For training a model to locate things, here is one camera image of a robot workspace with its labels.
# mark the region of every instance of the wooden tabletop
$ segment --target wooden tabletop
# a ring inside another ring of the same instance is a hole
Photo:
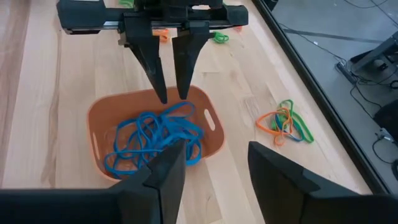
[[[115,31],[66,35],[56,1],[0,1],[0,184],[3,188],[104,188],[86,138],[86,113],[102,96],[151,88]],[[264,223],[248,172],[256,140],[315,173],[361,194],[368,186],[348,157],[272,32],[250,0],[249,25],[209,40],[192,84],[211,98],[224,126],[221,151],[187,169],[178,223]],[[116,0],[109,0],[114,6]],[[160,48],[168,86],[175,85],[171,43]],[[285,99],[295,101],[312,144],[273,137],[254,121]]]

